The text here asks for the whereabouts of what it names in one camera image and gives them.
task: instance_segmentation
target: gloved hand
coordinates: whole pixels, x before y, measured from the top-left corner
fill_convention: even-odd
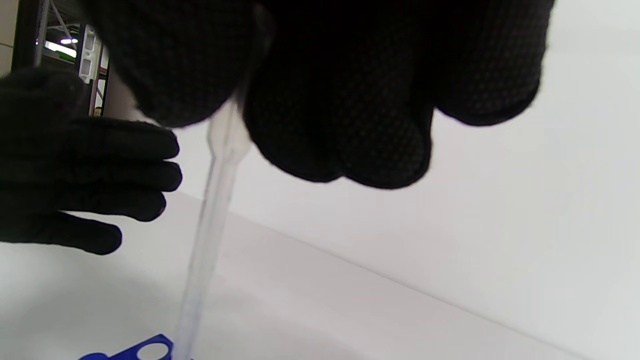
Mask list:
[[[0,79],[0,241],[108,254],[117,226],[64,211],[151,221],[182,180],[174,134],[141,122],[72,119],[82,82],[28,69]]]
[[[140,109],[198,122],[249,64],[251,0],[83,0]],[[554,0],[259,0],[275,20],[244,120],[263,155],[310,181],[420,179],[438,108],[471,126],[524,111]]]

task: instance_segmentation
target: green object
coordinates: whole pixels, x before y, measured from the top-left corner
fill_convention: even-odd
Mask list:
[[[58,54],[58,56],[62,59],[62,60],[67,60],[67,61],[71,61],[72,63],[76,62],[76,58],[74,58],[73,56],[69,55],[69,54],[65,54],[62,51],[56,51],[56,54]]]

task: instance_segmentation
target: dotted grip glove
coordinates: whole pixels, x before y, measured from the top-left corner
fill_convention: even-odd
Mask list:
[[[249,0],[84,0],[140,109],[198,122],[230,96],[255,34]],[[244,121],[263,155],[309,181],[400,188],[431,157],[433,110],[471,126],[536,96],[554,0],[261,0],[275,38]]]
[[[0,79],[0,241],[108,254],[118,227],[65,211],[151,221],[175,190],[173,133],[150,124],[72,119],[84,84],[73,74],[28,69]]]

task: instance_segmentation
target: finger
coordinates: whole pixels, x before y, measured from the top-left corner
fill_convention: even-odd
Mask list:
[[[367,186],[400,188],[429,167],[432,101],[413,88],[419,8],[370,6],[339,53],[327,139],[345,176]]]
[[[66,124],[84,92],[74,74],[24,69],[0,79],[3,138],[49,131]]]
[[[47,160],[0,158],[0,182],[24,184],[137,185],[172,192],[182,181],[176,163],[139,161],[130,163],[58,163]]]
[[[0,218],[0,242],[61,245],[106,255],[119,248],[122,233],[115,225],[53,213]]]
[[[535,98],[554,0],[439,1],[436,105],[470,125],[511,119]]]
[[[324,146],[326,87],[317,62],[322,53],[312,46],[312,34],[295,33],[287,19],[278,18],[281,13],[275,15],[280,34],[252,81],[244,122],[274,165],[308,181],[332,181],[340,173]]]
[[[60,210],[123,215],[142,222],[157,219],[165,207],[166,200],[161,192],[127,187],[86,186],[69,189],[57,200]]]
[[[68,158],[165,160],[178,155],[175,134],[140,121],[77,119],[65,134],[62,155]]]
[[[38,215],[53,211],[83,211],[123,215],[142,222],[159,217],[166,207],[164,195],[156,190],[132,186],[0,186],[2,214]]]

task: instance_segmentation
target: white wall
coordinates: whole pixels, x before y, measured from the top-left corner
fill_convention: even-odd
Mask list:
[[[409,189],[308,184],[253,151],[232,209],[586,358],[638,359],[637,10],[559,1],[534,106],[489,129],[437,116],[432,169]],[[179,133],[196,196],[204,129]]]
[[[0,76],[11,70],[13,36],[19,0],[0,1]]]
[[[168,197],[123,247],[0,245],[0,358],[113,355],[173,336],[200,202]],[[579,360],[247,219],[231,216],[194,359]]]

